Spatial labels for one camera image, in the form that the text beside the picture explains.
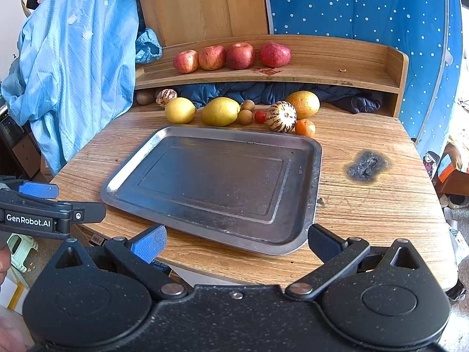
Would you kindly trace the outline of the person's hand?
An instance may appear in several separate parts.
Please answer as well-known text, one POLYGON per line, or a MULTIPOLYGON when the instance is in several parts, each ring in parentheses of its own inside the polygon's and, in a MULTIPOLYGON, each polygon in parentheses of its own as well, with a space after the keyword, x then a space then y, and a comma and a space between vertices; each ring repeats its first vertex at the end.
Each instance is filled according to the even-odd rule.
MULTIPOLYGON (((0 280, 1 284, 3 284, 7 276, 7 271, 11 266, 10 249, 7 245, 1 247, 0 263, 0 280)), ((29 351, 29 347, 26 346, 26 342, 21 331, 4 316, 1 316, 0 347, 1 352, 29 351)))

